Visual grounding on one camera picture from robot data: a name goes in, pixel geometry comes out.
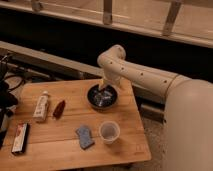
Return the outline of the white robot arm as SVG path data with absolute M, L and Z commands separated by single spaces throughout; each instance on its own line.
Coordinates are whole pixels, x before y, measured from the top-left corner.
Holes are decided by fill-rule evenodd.
M 213 171 L 213 83 L 125 60 L 114 45 L 97 58 L 102 87 L 122 77 L 165 99 L 163 171 Z

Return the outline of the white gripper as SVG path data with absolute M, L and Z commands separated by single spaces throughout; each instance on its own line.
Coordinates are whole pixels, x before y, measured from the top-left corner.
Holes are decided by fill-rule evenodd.
M 98 86 L 98 90 L 101 91 L 104 88 L 106 88 L 106 86 L 108 86 L 108 85 L 114 85 L 114 86 L 119 87 L 120 80 L 121 80 L 121 77 L 118 74 L 116 74 L 112 71 L 109 71 L 109 70 L 105 70 L 103 79 L 101 79 L 101 82 Z

